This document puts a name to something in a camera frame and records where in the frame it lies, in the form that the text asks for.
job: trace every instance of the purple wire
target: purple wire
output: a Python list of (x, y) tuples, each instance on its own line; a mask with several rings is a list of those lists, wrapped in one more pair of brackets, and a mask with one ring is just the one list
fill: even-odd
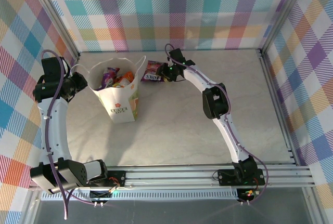
[(60, 189), (60, 192), (61, 192), (61, 195), (62, 195), (62, 199), (63, 199), (63, 207), (64, 207), (64, 211), (65, 211), (65, 216), (64, 216), (64, 219), (67, 220), (68, 218), (68, 203), (67, 203), (67, 200), (66, 200), (66, 193), (65, 193), (65, 190), (63, 189), (63, 186), (61, 184), (61, 181), (60, 181), (60, 178), (58, 176), (58, 173), (57, 173), (57, 170), (56, 170), (56, 167), (54, 166), (54, 161), (53, 161), (53, 158), (52, 158), (52, 153), (51, 153), (51, 148), (50, 148), (50, 144), (49, 144), (49, 140), (48, 140), (48, 129), (49, 129), (49, 122), (50, 122), (50, 117), (51, 117), (51, 111), (52, 111), (52, 107), (54, 105), (54, 102), (56, 101), (56, 98), (60, 92), (60, 89), (62, 87), (62, 83), (63, 83), (63, 72), (64, 72), (64, 69), (63, 69), (63, 63), (62, 63), (62, 59), (59, 57), (59, 55), (57, 55), (54, 51), (52, 50), (44, 50), (42, 51), (41, 53), (41, 56), (42, 56), (42, 59), (43, 59), (43, 56), (46, 52), (50, 52), (51, 54), (53, 54), (57, 60), (59, 61), (59, 64), (60, 64), (60, 81), (59, 81), (59, 85), (57, 87), (57, 90), (51, 100), (51, 103), (47, 109), (47, 114), (46, 116), (48, 117), (45, 121), (45, 146), (46, 146), (46, 151), (48, 152), (48, 159), (50, 161), (50, 166), (51, 166), (51, 170), (52, 170), (52, 173), (54, 175), (54, 178), (56, 179), (56, 182), (57, 182), (57, 185)]
[[(188, 66), (188, 65), (185, 65), (185, 64), (183, 64), (183, 63), (180, 63), (180, 62), (176, 61), (175, 59), (171, 58), (171, 56), (169, 55), (169, 53), (168, 53), (168, 51), (167, 51), (167, 47), (168, 47), (168, 46), (170, 46), (173, 50), (174, 50), (175, 48), (174, 48), (173, 45), (171, 45), (171, 44), (166, 44), (165, 47), (164, 47), (164, 51), (165, 51), (166, 55), (168, 56), (169, 59), (172, 60), (172, 62), (174, 62), (174, 63), (176, 63), (176, 64), (179, 64), (179, 65), (182, 65), (182, 66), (186, 67), (187, 69), (189, 69), (190, 71), (193, 71), (194, 73), (198, 74), (199, 77), (201, 77), (201, 78), (202, 78), (207, 84), (209, 84), (209, 85), (211, 85), (211, 86), (216, 86), (218, 89), (220, 89), (220, 90), (223, 92), (225, 98), (227, 99), (227, 103), (228, 103), (228, 111), (227, 111), (227, 113), (224, 114), (224, 118), (227, 119), (227, 116), (228, 116), (228, 115), (230, 114), (230, 112), (231, 112), (231, 102), (230, 102), (230, 99), (229, 99), (229, 96), (228, 96), (227, 92), (226, 92), (226, 91), (222, 88), (222, 86), (220, 86), (219, 84), (214, 84), (214, 83), (209, 82), (209, 81), (208, 81), (208, 80), (207, 80), (207, 79), (201, 74), (201, 72), (199, 72), (199, 71), (197, 71), (196, 69), (194, 69), (194, 68), (192, 68), (192, 67), (190, 67), (190, 66)], [(247, 150), (246, 150), (246, 149), (245, 149), (245, 148), (239, 143), (239, 141), (237, 140), (237, 138), (235, 137), (235, 135), (234, 135), (234, 133), (233, 133), (233, 130), (232, 130), (231, 127), (230, 127), (229, 121), (226, 121), (226, 124), (227, 124), (227, 127), (228, 127), (228, 129), (229, 129), (229, 131), (230, 131), (230, 133), (231, 133), (233, 139), (235, 140), (236, 144), (237, 144), (238, 146), (240, 146), (240, 147), (241, 147), (246, 153), (248, 153), (248, 154), (249, 154), (250, 156), (252, 156), (254, 159), (256, 159), (257, 161), (259, 161), (259, 162), (264, 166), (264, 168), (265, 168), (265, 171), (266, 171), (266, 183), (265, 183), (265, 186), (264, 186), (263, 190), (261, 191), (261, 193), (260, 193), (260, 194), (259, 194), (254, 200), (251, 201), (251, 203), (253, 203), (253, 202), (257, 201), (257, 200), (261, 197), (261, 195), (265, 192), (265, 190), (266, 190), (266, 188), (267, 188), (267, 185), (268, 185), (268, 179), (269, 179), (267, 166), (264, 164), (264, 162), (263, 162), (262, 160), (260, 160), (258, 157), (256, 157), (255, 155), (253, 155), (253, 154), (250, 153), (249, 151), (247, 151)]]

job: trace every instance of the purple cable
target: purple cable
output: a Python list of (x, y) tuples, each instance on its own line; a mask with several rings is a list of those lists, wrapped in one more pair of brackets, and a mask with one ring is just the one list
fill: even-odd
[[(164, 51), (165, 51), (166, 55), (168, 56), (169, 59), (172, 60), (172, 62), (174, 62), (174, 63), (176, 63), (176, 64), (179, 64), (179, 65), (182, 65), (182, 66), (186, 67), (187, 69), (189, 69), (190, 71), (193, 71), (194, 73), (198, 74), (199, 77), (201, 77), (201, 78), (202, 78), (207, 84), (209, 84), (209, 85), (211, 85), (211, 86), (216, 86), (218, 89), (220, 89), (220, 90), (223, 92), (223, 94), (224, 94), (224, 96), (225, 96), (225, 98), (226, 98), (226, 100), (227, 100), (227, 103), (228, 103), (228, 111), (227, 111), (227, 113), (224, 114), (225, 119), (227, 119), (227, 115), (229, 115), (230, 112), (231, 112), (231, 102), (230, 102), (230, 99), (229, 99), (229, 96), (228, 96), (227, 92), (226, 92), (226, 91), (222, 88), (222, 86), (220, 86), (219, 84), (213, 84), (213, 83), (210, 83), (210, 82), (209, 82), (209, 81), (208, 81), (208, 80), (207, 80), (207, 79), (206, 79), (206, 78), (205, 78), (200, 72), (198, 72), (196, 69), (194, 69), (194, 68), (192, 68), (192, 67), (190, 67), (190, 66), (188, 66), (188, 65), (185, 65), (185, 64), (183, 64), (183, 63), (180, 63), (180, 62), (174, 60), (173, 58), (171, 58), (171, 56), (168, 54), (168, 51), (167, 51), (167, 47), (168, 47), (168, 46), (170, 46), (173, 50), (174, 50), (175, 48), (174, 48), (173, 45), (171, 45), (171, 44), (166, 44), (165, 47), (164, 47)], [(264, 166), (264, 168), (265, 168), (265, 171), (266, 171), (266, 183), (265, 183), (265, 186), (264, 186), (263, 190), (261, 191), (261, 193), (260, 193), (260, 194), (259, 194), (254, 200), (251, 201), (251, 203), (253, 203), (253, 202), (257, 201), (257, 200), (261, 197), (261, 195), (265, 192), (265, 190), (266, 190), (266, 188), (267, 188), (267, 185), (268, 185), (268, 179), (269, 179), (267, 166), (266, 166), (266, 164), (264, 164), (264, 162), (263, 162), (262, 160), (260, 160), (258, 157), (256, 157), (255, 155), (253, 155), (253, 154), (250, 153), (249, 151), (247, 151), (247, 150), (246, 150), (246, 149), (245, 149), (245, 148), (239, 143), (239, 141), (237, 140), (237, 138), (235, 137), (235, 135), (234, 135), (234, 133), (233, 133), (233, 130), (232, 130), (231, 127), (230, 127), (229, 121), (226, 121), (226, 124), (227, 124), (228, 129), (229, 129), (229, 131), (230, 131), (230, 133), (231, 133), (233, 139), (235, 140), (236, 144), (237, 144), (238, 146), (240, 146), (240, 147), (241, 147), (246, 153), (248, 153), (248, 154), (249, 154), (250, 156), (252, 156), (254, 159), (256, 159), (257, 161), (259, 161), (259, 162)]]
[(52, 107), (54, 105), (54, 102), (56, 101), (56, 98), (60, 92), (60, 89), (61, 89), (61, 86), (62, 86), (62, 82), (63, 82), (63, 72), (64, 72), (64, 69), (63, 69), (63, 63), (62, 63), (62, 60), (61, 58), (59, 57), (59, 55), (57, 55), (54, 51), (52, 50), (44, 50), (42, 51), (41, 53), (41, 56), (42, 56), (42, 59), (43, 59), (43, 56), (46, 52), (50, 52), (51, 54), (53, 54), (57, 60), (59, 61), (59, 64), (60, 64), (60, 81), (59, 81), (59, 85), (57, 87), (57, 90), (51, 100), (51, 103), (47, 109), (47, 119), (45, 121), (45, 146), (46, 146), (46, 151), (48, 152), (48, 159), (50, 161), (50, 166), (51, 166), (51, 170), (52, 170), (52, 173), (54, 175), (54, 178), (56, 179), (56, 182), (57, 182), (57, 185), (60, 189), (60, 192), (61, 192), (61, 195), (62, 195), (62, 199), (63, 199), (63, 206), (64, 206), (64, 211), (65, 211), (65, 216), (64, 216), (64, 219), (67, 220), (68, 218), (68, 203), (67, 203), (67, 200), (66, 200), (66, 193), (65, 193), (65, 190), (63, 189), (63, 186), (61, 184), (61, 181), (60, 181), (60, 178), (57, 174), (57, 170), (56, 170), (56, 167), (54, 166), (54, 161), (53, 161), (53, 158), (52, 158), (52, 153), (51, 153), (51, 148), (50, 148), (50, 144), (49, 144), (49, 140), (48, 140), (48, 128), (49, 128), (49, 122), (50, 122), (50, 117), (51, 117), (51, 111), (52, 111)]

